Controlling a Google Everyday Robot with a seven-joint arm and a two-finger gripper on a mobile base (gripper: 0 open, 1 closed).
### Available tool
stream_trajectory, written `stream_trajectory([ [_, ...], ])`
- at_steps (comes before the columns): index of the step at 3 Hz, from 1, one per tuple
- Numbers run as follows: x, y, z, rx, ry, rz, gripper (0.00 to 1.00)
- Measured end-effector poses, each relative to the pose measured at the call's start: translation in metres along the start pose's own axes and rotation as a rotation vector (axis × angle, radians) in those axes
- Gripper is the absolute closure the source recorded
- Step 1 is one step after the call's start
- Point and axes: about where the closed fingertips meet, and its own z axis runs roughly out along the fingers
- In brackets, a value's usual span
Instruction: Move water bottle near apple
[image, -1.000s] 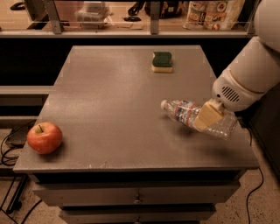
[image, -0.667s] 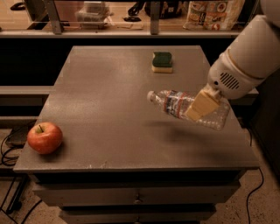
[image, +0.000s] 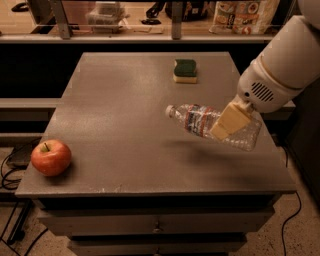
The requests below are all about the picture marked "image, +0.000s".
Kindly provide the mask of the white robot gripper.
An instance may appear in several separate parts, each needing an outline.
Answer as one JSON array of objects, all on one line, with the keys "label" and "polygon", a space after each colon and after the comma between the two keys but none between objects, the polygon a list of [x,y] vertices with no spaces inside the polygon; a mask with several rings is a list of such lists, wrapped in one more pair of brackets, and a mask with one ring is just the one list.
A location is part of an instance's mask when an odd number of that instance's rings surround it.
[{"label": "white robot gripper", "polygon": [[261,59],[254,59],[238,81],[237,95],[243,102],[230,102],[213,124],[210,133],[224,140],[251,122],[252,108],[259,113],[275,112],[300,92],[301,89],[278,82]]}]

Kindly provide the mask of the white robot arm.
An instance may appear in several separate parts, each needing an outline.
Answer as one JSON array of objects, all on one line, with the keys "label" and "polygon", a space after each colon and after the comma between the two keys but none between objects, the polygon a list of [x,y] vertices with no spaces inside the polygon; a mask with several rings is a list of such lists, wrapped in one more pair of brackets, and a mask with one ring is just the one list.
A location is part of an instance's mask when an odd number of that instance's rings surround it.
[{"label": "white robot arm", "polygon": [[223,140],[252,120],[275,112],[320,77],[320,0],[297,0],[292,16],[242,73],[235,98],[210,133]]}]

